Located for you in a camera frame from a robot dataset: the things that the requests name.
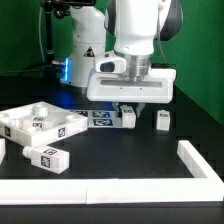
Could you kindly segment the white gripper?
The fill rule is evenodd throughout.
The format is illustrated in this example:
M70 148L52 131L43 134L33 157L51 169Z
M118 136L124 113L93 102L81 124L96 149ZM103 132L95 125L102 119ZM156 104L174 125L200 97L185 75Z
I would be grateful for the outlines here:
M119 55L109 51L94 59L88 81L87 97L91 101L110 101L116 117L121 118L119 102L139 103L140 117L145 103L169 103L177 72L168 65L151 66L148 57Z

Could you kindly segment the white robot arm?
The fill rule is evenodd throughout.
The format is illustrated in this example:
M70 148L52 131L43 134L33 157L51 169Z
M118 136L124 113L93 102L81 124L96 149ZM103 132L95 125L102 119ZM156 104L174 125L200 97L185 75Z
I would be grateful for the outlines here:
M104 12L73 6L70 13L73 52L63 84L91 101L110 102L117 113L123 103L135 103L141 112L147 103L172 100L177 71L152 57L181 28L179 0L109 0Z

